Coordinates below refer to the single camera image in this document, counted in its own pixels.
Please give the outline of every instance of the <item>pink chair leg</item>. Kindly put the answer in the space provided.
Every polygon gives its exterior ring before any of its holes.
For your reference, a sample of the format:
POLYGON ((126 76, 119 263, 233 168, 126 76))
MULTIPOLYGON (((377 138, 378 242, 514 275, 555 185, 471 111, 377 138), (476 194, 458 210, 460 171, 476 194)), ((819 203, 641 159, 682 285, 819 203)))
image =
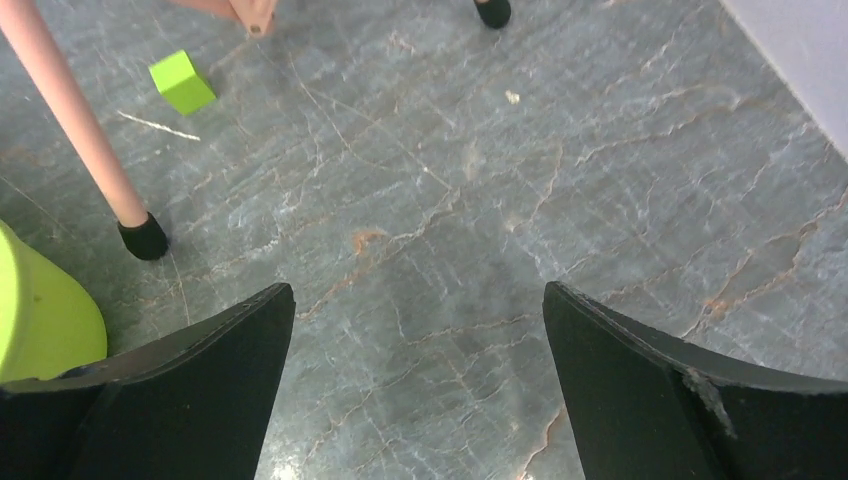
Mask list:
POLYGON ((161 258, 165 233, 130 183, 35 1, 0 0, 0 29, 118 218, 127 249, 142 260, 161 258))

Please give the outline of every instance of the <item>gray marble floor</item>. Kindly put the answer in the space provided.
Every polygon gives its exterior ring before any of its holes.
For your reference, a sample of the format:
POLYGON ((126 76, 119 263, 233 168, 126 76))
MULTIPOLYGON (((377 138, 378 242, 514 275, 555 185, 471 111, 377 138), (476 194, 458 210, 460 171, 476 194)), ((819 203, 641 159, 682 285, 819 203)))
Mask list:
POLYGON ((293 285, 257 478, 582 478, 549 280, 848 379, 848 165, 716 0, 514 0, 500 33, 470 0, 287 0, 260 42, 120 3, 39 1, 172 254, 122 249, 5 44, 0 217, 112 352, 293 285), (178 49, 220 95, 188 118, 147 73, 178 49))

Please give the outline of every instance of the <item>green block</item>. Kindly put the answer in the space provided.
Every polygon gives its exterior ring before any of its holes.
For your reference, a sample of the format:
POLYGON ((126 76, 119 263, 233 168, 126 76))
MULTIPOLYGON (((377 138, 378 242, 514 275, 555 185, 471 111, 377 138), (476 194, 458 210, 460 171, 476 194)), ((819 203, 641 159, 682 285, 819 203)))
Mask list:
POLYGON ((159 93, 183 115, 194 113, 215 100, 215 92, 197 73, 185 50, 152 65, 150 76, 159 93))

